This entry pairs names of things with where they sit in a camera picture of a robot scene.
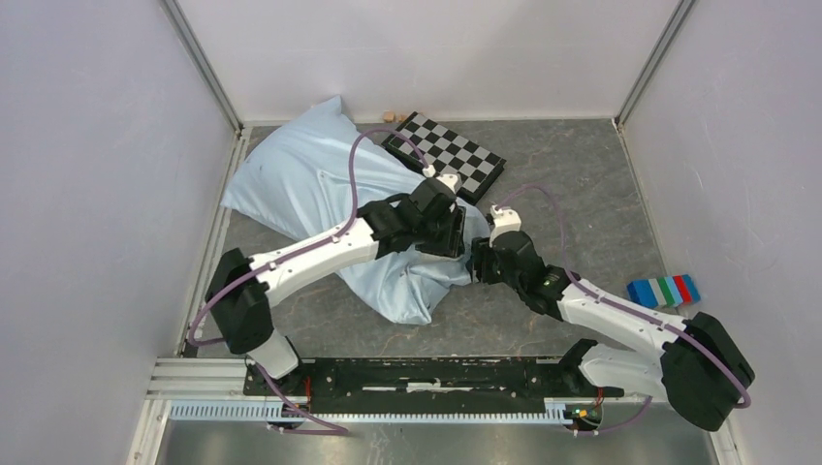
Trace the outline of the light blue pillowcase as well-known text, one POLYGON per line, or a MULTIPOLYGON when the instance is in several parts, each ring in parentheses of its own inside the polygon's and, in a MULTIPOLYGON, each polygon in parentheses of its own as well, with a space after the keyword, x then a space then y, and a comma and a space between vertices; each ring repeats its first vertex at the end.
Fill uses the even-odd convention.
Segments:
MULTIPOLYGON (((335 96, 253 149, 229 182, 222 204, 295 244, 346 223, 356 207, 410 194, 425 179, 363 137, 335 96)), ((467 262, 466 256, 436 259, 410 248, 337 273, 389 321, 426 325, 451 288, 470 284, 467 262)))

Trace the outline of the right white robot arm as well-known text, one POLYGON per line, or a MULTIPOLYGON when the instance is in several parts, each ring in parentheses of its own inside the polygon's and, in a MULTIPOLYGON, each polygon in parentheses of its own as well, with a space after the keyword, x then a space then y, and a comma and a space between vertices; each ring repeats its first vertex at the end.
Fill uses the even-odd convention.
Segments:
POLYGON ((666 401, 691 424, 716 431, 750 406, 753 367, 714 316, 660 313, 607 293, 575 272, 545 263, 528 234, 504 232, 471 243, 468 268, 483 284, 504 284, 532 312, 582 326, 621 344, 575 344, 559 370, 573 395, 620 388, 666 401))

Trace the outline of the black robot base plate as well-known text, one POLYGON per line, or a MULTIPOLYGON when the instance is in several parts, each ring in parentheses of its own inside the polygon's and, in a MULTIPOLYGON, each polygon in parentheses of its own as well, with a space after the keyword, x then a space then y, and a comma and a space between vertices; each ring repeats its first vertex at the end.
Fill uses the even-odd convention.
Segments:
POLYGON ((313 414, 535 414, 547 398, 621 397, 555 357, 317 357, 277 383, 313 414))

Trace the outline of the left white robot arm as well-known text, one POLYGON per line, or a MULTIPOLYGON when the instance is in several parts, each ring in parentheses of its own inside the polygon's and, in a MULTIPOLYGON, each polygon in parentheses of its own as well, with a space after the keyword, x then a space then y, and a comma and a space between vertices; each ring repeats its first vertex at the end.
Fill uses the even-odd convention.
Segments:
POLYGON ((456 174, 439 174, 410 194, 371 201, 356 210, 353 220, 289 247, 251 257, 238 248, 224 253, 203 308, 215 321, 220 342, 231 354, 262 364, 279 393, 297 392, 304 369, 289 339, 274 327, 271 307, 340 269, 412 247, 436 259, 458 258, 464 251, 460 183, 456 174))

